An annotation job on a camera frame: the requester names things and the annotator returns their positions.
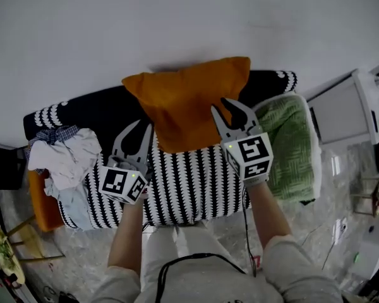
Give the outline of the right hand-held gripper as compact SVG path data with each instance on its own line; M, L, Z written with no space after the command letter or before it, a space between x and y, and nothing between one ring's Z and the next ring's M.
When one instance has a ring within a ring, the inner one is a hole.
M274 158L268 134L259 126L251 108L230 98L221 98L221 102L230 112L231 122L215 105L211 113L222 139L224 159L241 181L267 181Z

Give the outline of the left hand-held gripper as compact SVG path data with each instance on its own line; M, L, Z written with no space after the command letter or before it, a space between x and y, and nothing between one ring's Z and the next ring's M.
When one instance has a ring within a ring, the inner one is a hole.
M135 154L126 153L122 148L123 141L140 121L132 122L117 135L107 165L100 169L99 192L114 201L130 205L141 198L150 175L148 153L153 143L151 124L147 126L140 148Z

